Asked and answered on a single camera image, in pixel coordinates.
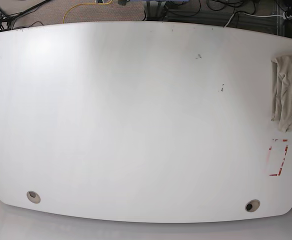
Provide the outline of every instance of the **floor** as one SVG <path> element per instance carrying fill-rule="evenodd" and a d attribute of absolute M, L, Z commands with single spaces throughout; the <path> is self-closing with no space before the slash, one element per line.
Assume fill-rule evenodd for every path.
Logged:
<path fill-rule="evenodd" d="M 14 14 L 23 11 L 42 0 L 0 0 L 0 7 L 6 11 L 7 14 Z M 61 24 L 65 12 L 72 6 L 80 3 L 93 3 L 90 0 L 52 0 L 40 7 L 36 12 L 28 14 L 20 18 L 14 27 L 29 26 L 36 21 L 41 21 L 44 25 Z M 201 10 L 209 10 L 205 0 L 201 0 Z M 213 8 L 220 8 L 219 3 L 211 1 L 210 6 Z M 199 8 L 199 0 L 190 0 L 186 5 L 179 6 L 178 9 L 196 11 Z M 248 4 L 246 11 L 253 9 L 252 4 Z M 274 1 L 263 0 L 260 2 L 257 14 L 269 15 L 273 12 Z M 228 7 L 224 12 L 232 13 L 233 8 Z M 144 8 L 141 1 L 132 0 L 126 6 L 121 6 L 114 0 L 109 5 L 82 5 L 74 8 L 67 15 L 66 23 L 75 22 L 95 22 L 95 21 L 141 21 L 144 18 Z"/>

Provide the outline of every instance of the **table top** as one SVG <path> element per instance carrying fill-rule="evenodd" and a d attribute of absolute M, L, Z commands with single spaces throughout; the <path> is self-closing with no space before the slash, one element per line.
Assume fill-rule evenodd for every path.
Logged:
<path fill-rule="evenodd" d="M 271 122 L 271 59 L 285 54 L 292 39 L 186 23 L 0 33 L 0 200 L 128 222 L 285 214 L 292 132 Z M 269 147 L 286 145 L 269 176 L 282 162 Z"/>

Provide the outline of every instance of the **cable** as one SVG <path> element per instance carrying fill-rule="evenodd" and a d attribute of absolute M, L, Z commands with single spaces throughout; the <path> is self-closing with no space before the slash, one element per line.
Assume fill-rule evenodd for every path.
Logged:
<path fill-rule="evenodd" d="M 274 0 L 276 2 L 276 4 L 278 5 L 278 7 L 285 12 L 285 10 L 279 5 L 279 3 L 277 2 L 277 0 Z"/>
<path fill-rule="evenodd" d="M 76 8 L 76 7 L 79 7 L 79 6 L 82 6 L 82 5 L 108 5 L 108 4 L 111 4 L 112 3 L 112 0 L 106 2 L 106 3 L 80 3 L 80 4 L 77 4 L 73 7 L 71 7 L 70 9 L 67 10 L 67 12 L 65 13 L 63 19 L 62 19 L 62 23 L 64 24 L 65 23 L 65 18 L 66 18 L 66 15 L 67 13 L 69 13 L 72 9 Z"/>
<path fill-rule="evenodd" d="M 32 24 L 29 25 L 29 26 L 18 26 L 18 27 L 15 27 L 15 28 L 12 29 L 12 30 L 15 30 L 15 29 L 26 29 L 26 28 L 30 28 L 30 27 L 32 27 L 33 25 L 35 25 L 36 23 L 40 23 L 42 26 L 45 26 L 45 24 L 43 24 L 41 21 L 36 21 L 36 22 L 32 23 Z"/>
<path fill-rule="evenodd" d="M 241 0 L 241 1 L 237 1 L 237 2 L 224 2 L 221 0 L 211 0 L 211 1 L 223 4 L 227 7 L 236 8 L 236 9 L 242 7 L 244 4 L 249 2 L 249 0 Z"/>
<path fill-rule="evenodd" d="M 17 18 L 15 19 L 14 23 L 12 24 L 11 29 L 14 28 L 14 25 L 15 25 L 15 23 L 17 22 L 18 19 L 20 19 L 20 18 L 22 18 L 22 17 L 24 17 L 24 16 L 26 16 L 26 15 L 28 15 L 28 14 L 32 14 L 32 13 L 36 12 L 36 11 L 37 11 L 38 9 L 40 9 L 42 6 L 43 6 L 43 5 L 40 5 L 40 6 L 37 7 L 34 11 L 28 12 L 28 13 L 26 13 L 26 14 L 23 14 L 23 15 L 17 17 Z"/>
<path fill-rule="evenodd" d="M 227 24 L 224 26 L 224 28 L 226 28 L 226 27 L 231 23 L 232 19 L 234 18 L 234 16 L 235 16 L 236 14 L 244 13 L 244 14 L 249 14 L 249 15 L 253 15 L 253 16 L 254 16 L 254 14 L 255 14 L 256 11 L 257 11 L 257 8 L 256 8 L 256 4 L 255 4 L 255 2 L 252 1 L 252 3 L 254 4 L 254 8 L 255 8 L 254 11 L 253 11 L 253 13 L 248 13 L 248 12 L 246 12 L 246 11 L 236 11 L 234 14 L 231 15 L 229 21 L 228 21 Z"/>
<path fill-rule="evenodd" d="M 172 5 L 182 6 L 182 5 L 187 4 L 189 1 L 183 1 L 181 4 L 174 3 L 173 1 L 168 1 L 168 2 L 169 2 L 170 4 L 172 4 Z"/>
<path fill-rule="evenodd" d="M 143 21 L 145 21 L 147 18 L 146 11 L 144 11 L 144 13 L 145 13 L 145 17 L 144 17 Z"/>
<path fill-rule="evenodd" d="M 209 0 L 206 0 L 206 3 L 207 3 L 207 7 L 208 7 L 210 10 L 215 11 L 215 12 L 217 12 L 217 11 L 221 11 L 221 10 L 223 10 L 223 9 L 225 9 L 225 8 L 227 7 L 227 5 L 224 4 L 220 9 L 213 9 L 213 8 L 209 5 Z"/>
<path fill-rule="evenodd" d="M 35 25 L 36 23 L 40 23 L 42 26 L 45 26 L 45 24 L 43 24 L 41 21 L 36 21 L 33 24 L 29 25 L 27 28 L 32 27 L 33 25 Z"/>
<path fill-rule="evenodd" d="M 200 12 L 200 10 L 201 10 L 201 2 L 200 2 L 200 0 L 198 0 L 198 1 L 199 1 L 199 4 L 200 4 L 199 10 L 195 14 L 192 14 L 192 15 L 181 15 L 181 14 L 177 14 L 177 13 L 175 13 L 173 11 L 170 11 L 169 9 L 166 9 L 166 10 L 168 12 L 172 13 L 173 15 L 176 15 L 176 16 L 180 16 L 180 17 L 193 17 L 193 16 L 197 15 Z"/>
<path fill-rule="evenodd" d="M 271 17 L 284 17 L 284 16 L 282 16 L 282 15 L 266 15 L 266 16 L 258 16 L 258 15 L 252 15 L 252 14 L 248 14 L 248 13 L 243 13 L 243 14 L 245 14 L 245 15 L 248 15 L 248 16 L 253 16 L 253 17 L 258 17 L 258 18 L 271 18 Z"/>

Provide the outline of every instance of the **cloth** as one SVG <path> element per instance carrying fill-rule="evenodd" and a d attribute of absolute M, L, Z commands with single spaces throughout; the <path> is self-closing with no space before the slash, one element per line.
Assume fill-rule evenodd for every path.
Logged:
<path fill-rule="evenodd" d="M 292 55 L 272 60 L 272 121 L 279 130 L 292 131 Z"/>

